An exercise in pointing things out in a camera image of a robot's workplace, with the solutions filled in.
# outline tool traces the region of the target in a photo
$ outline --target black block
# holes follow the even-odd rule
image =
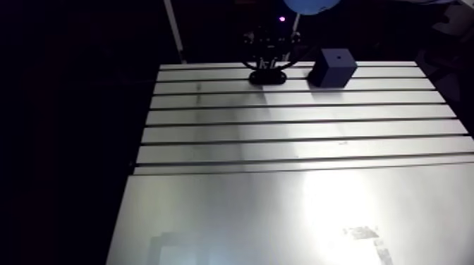
[[[321,49],[308,81],[317,87],[345,87],[356,68],[348,49]]]

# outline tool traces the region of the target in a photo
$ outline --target aluminum t-slot table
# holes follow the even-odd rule
[[[108,265],[469,264],[474,143],[413,62],[162,66]]]

